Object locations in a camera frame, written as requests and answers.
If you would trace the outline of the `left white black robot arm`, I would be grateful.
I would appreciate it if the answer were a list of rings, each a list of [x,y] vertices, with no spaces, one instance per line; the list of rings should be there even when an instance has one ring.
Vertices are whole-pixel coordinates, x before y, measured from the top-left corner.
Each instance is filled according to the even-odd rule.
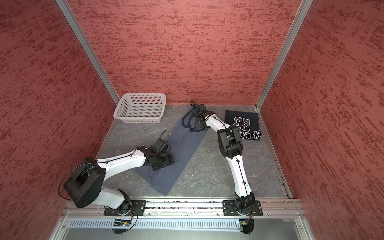
[[[101,205],[116,215],[126,216],[133,212],[129,196],[121,189],[111,189],[104,186],[109,178],[130,169],[147,166],[153,171],[171,166],[174,159],[171,153],[145,146],[123,155],[95,160],[92,157],[75,167],[61,183],[77,208],[89,205]]]

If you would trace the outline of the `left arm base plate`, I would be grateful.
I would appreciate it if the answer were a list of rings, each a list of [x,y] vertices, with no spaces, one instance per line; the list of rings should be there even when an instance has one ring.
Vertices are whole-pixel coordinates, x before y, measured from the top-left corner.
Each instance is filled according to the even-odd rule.
[[[125,217],[131,216],[132,214],[142,216],[146,208],[146,203],[146,200],[131,200],[129,203],[124,203],[124,206],[119,207],[118,209],[111,209],[109,207],[105,207],[104,216]]]

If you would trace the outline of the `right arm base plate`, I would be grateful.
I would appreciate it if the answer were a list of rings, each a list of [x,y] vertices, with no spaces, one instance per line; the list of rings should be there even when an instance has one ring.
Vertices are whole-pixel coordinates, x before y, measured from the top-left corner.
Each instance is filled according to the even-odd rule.
[[[249,217],[251,215],[251,211],[247,213],[241,214],[236,206],[236,201],[225,200],[222,202],[223,204],[223,213],[224,216],[240,216],[240,217]],[[252,206],[252,212],[254,217],[263,216],[263,210],[260,201],[256,201],[256,203]]]

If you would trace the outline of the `grey-blue tank top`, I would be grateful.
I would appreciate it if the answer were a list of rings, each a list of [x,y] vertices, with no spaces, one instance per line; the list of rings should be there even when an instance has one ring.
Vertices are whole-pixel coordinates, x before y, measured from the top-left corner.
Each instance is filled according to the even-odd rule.
[[[150,183],[150,187],[166,196],[206,135],[206,130],[196,127],[195,109],[189,111],[174,125],[172,133],[166,138],[171,147],[174,164],[157,171],[144,166],[135,169],[135,173]]]

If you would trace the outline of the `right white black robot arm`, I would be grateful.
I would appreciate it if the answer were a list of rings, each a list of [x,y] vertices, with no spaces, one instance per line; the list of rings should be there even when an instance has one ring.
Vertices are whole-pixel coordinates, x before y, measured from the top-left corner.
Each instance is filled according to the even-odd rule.
[[[198,115],[196,127],[217,133],[220,152],[229,163],[235,184],[236,210],[242,216],[249,215],[256,200],[245,173],[244,145],[238,127],[224,123],[213,112]]]

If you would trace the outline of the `navy tank top red trim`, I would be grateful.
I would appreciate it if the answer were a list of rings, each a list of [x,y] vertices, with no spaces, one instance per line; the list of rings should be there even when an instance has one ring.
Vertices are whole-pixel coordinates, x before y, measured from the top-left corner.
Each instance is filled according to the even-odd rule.
[[[225,123],[236,126],[243,140],[261,140],[262,133],[257,113],[226,110]]]

